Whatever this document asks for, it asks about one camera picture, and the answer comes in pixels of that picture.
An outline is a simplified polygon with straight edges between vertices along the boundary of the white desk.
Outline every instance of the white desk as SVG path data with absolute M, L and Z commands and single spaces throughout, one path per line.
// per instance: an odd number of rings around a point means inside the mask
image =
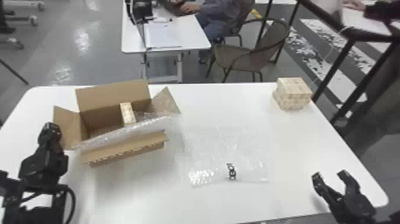
M 147 54 L 162 52 L 166 54 L 177 55 L 177 76 L 164 76 L 149 79 L 150 82 L 168 82 L 177 80 L 182 82 L 182 51 L 201 50 L 211 48 L 206 35 L 194 15 L 186 15 L 176 17 L 163 8 L 153 9 L 155 17 L 172 18 L 174 27 L 176 28 L 177 37 L 182 43 L 180 48 L 160 48 L 146 51 L 146 48 L 140 38 L 139 31 L 135 25 L 129 20 L 126 13 L 126 6 L 122 7 L 122 31 L 121 31 L 121 51 L 126 54 L 142 54 L 143 55 L 143 78 L 146 79 L 146 65 L 148 63 Z
M 151 85 L 151 95 L 164 86 Z M 221 141 L 213 137 L 220 134 L 215 126 L 259 131 L 248 144 L 269 155 L 270 182 L 192 188 L 174 159 L 180 143 L 173 136 L 161 150 L 95 169 L 79 165 L 79 152 L 68 152 L 70 164 L 61 182 L 77 194 L 73 223 L 221 224 L 326 213 L 311 175 L 320 171 L 327 184 L 343 192 L 336 176 L 342 169 L 357 179 L 374 206 L 388 203 L 381 187 L 313 103 L 301 111 L 280 110 L 271 99 L 275 83 L 167 86 L 182 112 L 185 135 L 193 130 L 205 134 L 185 145 L 198 142 L 201 148 L 202 142 Z M 21 160 L 36 149 L 42 125 L 52 120 L 53 105 L 77 110 L 74 87 L 27 91 L 0 130 L 0 169 L 9 171 L 10 177 L 17 177 Z

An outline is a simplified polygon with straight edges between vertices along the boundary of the cardboard box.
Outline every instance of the cardboard box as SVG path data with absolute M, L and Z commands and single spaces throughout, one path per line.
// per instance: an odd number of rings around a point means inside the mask
M 82 141 L 124 127 L 120 104 L 131 102 L 134 111 L 179 114 L 168 88 L 150 98 L 147 82 L 142 80 L 76 89 L 79 112 L 54 107 L 54 123 L 60 126 L 61 146 L 69 149 Z M 134 136 L 127 140 L 82 151 L 81 163 L 91 166 L 157 150 L 168 138 L 164 130 Z

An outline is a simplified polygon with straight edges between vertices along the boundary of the stack of wooden blocks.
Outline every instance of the stack of wooden blocks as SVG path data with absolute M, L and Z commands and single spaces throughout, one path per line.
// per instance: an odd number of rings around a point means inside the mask
M 278 78 L 273 98 L 282 110 L 300 110 L 311 99 L 313 92 L 300 77 Z

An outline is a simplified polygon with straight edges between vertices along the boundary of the paper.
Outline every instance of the paper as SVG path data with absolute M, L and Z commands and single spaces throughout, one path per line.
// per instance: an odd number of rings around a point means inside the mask
M 346 27 L 354 27 L 356 29 L 365 30 L 371 33 L 378 33 L 390 36 L 391 32 L 384 23 L 377 20 L 365 18 L 361 11 L 343 8 L 343 25 Z

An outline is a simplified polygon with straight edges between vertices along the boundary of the box flap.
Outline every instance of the box flap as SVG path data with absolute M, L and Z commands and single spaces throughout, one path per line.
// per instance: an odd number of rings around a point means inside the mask
M 75 92 L 81 112 L 109 107 L 121 102 L 147 101 L 150 99 L 148 83 L 142 80 L 76 89 Z
M 64 149 L 69 149 L 87 138 L 85 124 L 83 124 L 79 113 L 54 106 L 53 121 L 60 126 L 60 144 Z
M 128 157 L 132 157 L 132 156 L 135 156 L 135 155 L 140 155 L 140 154 L 143 154 L 143 153 L 148 153 L 148 152 L 153 151 L 153 150 L 158 150 L 158 149 L 160 149 L 162 147 L 164 147 L 164 142 L 160 142 L 160 143 L 157 143 L 155 145 L 145 146 L 145 147 L 142 147 L 142 148 L 140 148 L 138 150 L 127 151 L 125 153 L 112 156 L 112 157 L 110 157 L 110 158 L 108 158 L 106 160 L 99 160 L 99 161 L 96 161 L 96 162 L 90 162 L 89 165 L 91 167 L 102 166 L 102 165 L 106 165 L 108 163 L 115 162 L 117 160 L 123 160 L 123 159 L 128 158 Z
M 179 108 L 176 105 L 168 87 L 162 89 L 161 92 L 151 99 L 151 103 L 147 109 L 147 112 L 180 114 Z
M 165 142 L 167 140 L 168 138 L 164 131 L 135 136 L 123 142 L 82 152 L 82 154 L 80 155 L 80 162 L 84 164 L 91 161 L 97 161 L 102 158 L 108 158 L 112 155 L 117 155 L 134 149 L 140 149 L 142 147 L 159 144 L 160 142 Z

